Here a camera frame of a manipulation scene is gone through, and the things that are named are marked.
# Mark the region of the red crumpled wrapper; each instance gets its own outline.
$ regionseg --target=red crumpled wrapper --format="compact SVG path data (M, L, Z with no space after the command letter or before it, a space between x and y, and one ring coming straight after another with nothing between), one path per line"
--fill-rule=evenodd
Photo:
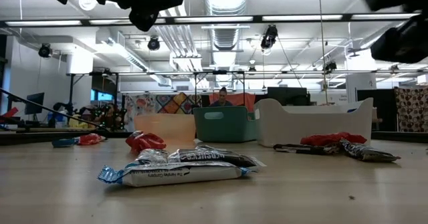
M152 133L144 134L143 131L132 133L125 142L131 147L131 152L136 153L148 148L162 150L167 147L161 137Z
M326 146L340 142L344 138L351 143L364 144L367 139L358 134L349 134L347 132L340 132L337 134L316 134L313 136L302 138L300 144L307 144L312 146Z
M87 134L84 136L81 136L79 139L79 145L93 145L98 144L99 142L102 142L105 140L106 137L100 136L99 134Z

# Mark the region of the white ceiling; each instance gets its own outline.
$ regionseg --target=white ceiling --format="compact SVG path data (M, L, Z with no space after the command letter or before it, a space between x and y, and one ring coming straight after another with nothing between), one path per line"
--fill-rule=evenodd
M56 0L0 0L0 20L22 19L75 19L75 18L117 18L127 17L129 10L118 9L114 4L97 5L91 11L80 9L78 0L69 0L67 5L62 5ZM184 6L188 15L205 15L204 0L185 0ZM368 13L370 12L363 0L322 0L322 13ZM399 12L399 8L382 10L385 12ZM247 14L249 15L272 15L272 14L319 14L319 0L248 0ZM391 24L390 22L352 22L348 23L324 23L323 34L328 41L324 46L324 53L335 48L341 41L352 39L363 39L380 28ZM243 52L237 54L237 63L242 68L247 69L249 60L255 60L257 70L263 64L263 56L259 47L254 50L254 46L259 46L260 36L266 30L266 24L251 24L249 29L243 29L241 34L241 48ZM322 41L314 41L310 47L302 51L313 38L321 38L322 31L319 23L281 23L277 24L279 38L285 49L293 67L297 70L312 69L312 64L323 56ZM87 38L99 30L98 27L67 27L49 29L25 29L32 35L70 35L77 39ZM112 27L110 31L120 31L126 38L126 45L145 60L150 67L156 71L172 71L169 65L170 51L161 42L158 51L149 51L147 40L151 35L158 35L153 27L149 32L141 32L135 27ZM202 66L209 67L211 53L208 32L201 29L201 25L191 25L193 39L197 46L198 53L202 57ZM113 53L99 51L101 58L96 58L95 66L106 66L109 68L129 66L129 63L122 57ZM342 67L344 56L336 56L338 67ZM264 56L265 70L289 69L282 47L277 42L272 48L272 54Z

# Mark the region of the white and blue wrapper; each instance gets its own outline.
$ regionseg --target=white and blue wrapper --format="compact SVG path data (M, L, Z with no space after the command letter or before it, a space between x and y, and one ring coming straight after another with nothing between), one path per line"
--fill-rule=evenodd
M115 171L104 166L98 180L131 187L149 187L200 181L236 179L250 170L227 162L199 161L164 164L142 164Z

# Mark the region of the table surface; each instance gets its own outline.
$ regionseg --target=table surface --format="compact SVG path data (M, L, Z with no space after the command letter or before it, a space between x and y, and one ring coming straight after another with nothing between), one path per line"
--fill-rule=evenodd
M168 141L168 150L194 143ZM96 179L107 164L134 156L123 139L95 146L50 143L0 148L2 223L426 223L425 144L373 141L403 157L397 164L346 156L274 152L246 144L212 144L267 164L244 179L132 188Z

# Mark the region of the teal plastic bin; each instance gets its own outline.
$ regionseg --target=teal plastic bin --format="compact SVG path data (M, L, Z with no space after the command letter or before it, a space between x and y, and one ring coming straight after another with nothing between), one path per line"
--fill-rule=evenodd
M255 121L244 106L193 109L197 138L203 142L239 143L255 140Z

